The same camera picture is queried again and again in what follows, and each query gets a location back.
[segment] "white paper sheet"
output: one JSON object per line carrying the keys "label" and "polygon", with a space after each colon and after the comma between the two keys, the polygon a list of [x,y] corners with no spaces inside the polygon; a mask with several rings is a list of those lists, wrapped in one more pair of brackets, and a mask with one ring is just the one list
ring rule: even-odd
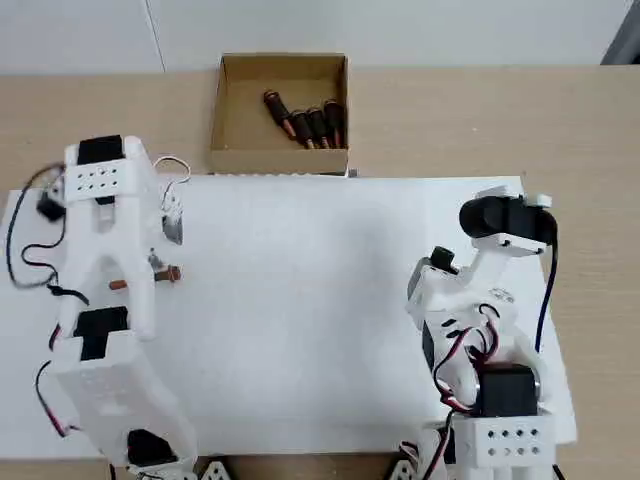
{"label": "white paper sheet", "polygon": [[[200,453],[395,450],[420,425],[443,418],[420,334],[404,311],[407,282],[436,245],[453,250],[457,264],[471,261],[459,208],[502,184],[521,188],[517,177],[205,176],[185,185],[185,242],[164,251],[175,255],[183,279],[157,284],[159,335],[147,351],[193,421]],[[34,205],[29,195],[14,255],[58,235]],[[59,264],[62,256],[49,258]],[[126,291],[106,289],[108,280],[91,293],[92,307],[126,302]],[[513,260],[501,285],[516,296],[519,323],[533,335],[544,291],[539,259]],[[34,394],[56,299],[45,289],[14,290],[3,265],[0,303],[0,458],[99,456],[82,433],[57,438]],[[551,322],[543,355],[558,392],[558,440],[573,441]],[[42,390],[63,419],[73,415],[55,380],[45,377]]]}

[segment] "cardboard box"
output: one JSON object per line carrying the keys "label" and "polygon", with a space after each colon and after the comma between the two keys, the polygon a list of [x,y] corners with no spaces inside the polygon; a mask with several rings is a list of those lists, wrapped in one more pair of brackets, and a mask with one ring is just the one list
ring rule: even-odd
{"label": "cardboard box", "polygon": [[[226,54],[220,63],[210,167],[212,173],[344,173],[348,148],[305,150],[278,127],[263,103],[280,93],[289,109],[335,98],[347,106],[342,54]],[[348,121],[345,118],[345,145]]]}

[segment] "wooden table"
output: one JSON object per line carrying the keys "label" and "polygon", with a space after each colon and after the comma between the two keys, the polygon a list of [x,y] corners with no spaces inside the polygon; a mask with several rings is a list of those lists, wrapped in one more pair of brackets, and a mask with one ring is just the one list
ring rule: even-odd
{"label": "wooden table", "polygon": [[[134,134],[207,171],[214,72],[0,77],[0,190],[83,138]],[[640,478],[640,70],[354,70],[351,164],[365,176],[521,175],[554,197],[553,315],[578,416],[570,480]],[[230,459],[239,480],[381,479],[385,455]],[[104,478],[104,462],[3,463],[13,480]]]}

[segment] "white robotic arm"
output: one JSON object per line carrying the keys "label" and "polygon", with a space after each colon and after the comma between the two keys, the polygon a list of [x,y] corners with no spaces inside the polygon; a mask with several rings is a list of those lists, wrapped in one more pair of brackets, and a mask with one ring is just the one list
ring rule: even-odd
{"label": "white robotic arm", "polygon": [[191,477],[196,434],[153,370],[142,343],[155,336],[155,242],[162,195],[138,138],[85,140],[65,152],[67,257],[59,285],[83,292],[105,262],[122,272],[128,305],[87,309],[60,299],[52,367],[93,444],[115,466]]}
{"label": "white robotic arm", "polygon": [[[534,344],[516,325],[518,306],[497,281],[511,258],[554,245],[557,226],[546,196],[528,200],[505,188],[480,192],[460,222],[478,249],[456,269],[436,247],[409,281],[407,311],[423,333],[423,350],[442,402],[452,408],[458,480],[552,478],[555,436],[544,410],[551,382]],[[433,451],[425,431],[420,451]],[[446,477],[442,452],[420,457],[419,478]]]}

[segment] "white wall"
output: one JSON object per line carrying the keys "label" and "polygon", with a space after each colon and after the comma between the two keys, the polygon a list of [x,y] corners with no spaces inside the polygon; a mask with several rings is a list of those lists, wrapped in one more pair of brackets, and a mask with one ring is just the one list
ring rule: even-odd
{"label": "white wall", "polygon": [[359,65],[597,64],[632,0],[0,0],[0,73],[208,68],[226,51]]}

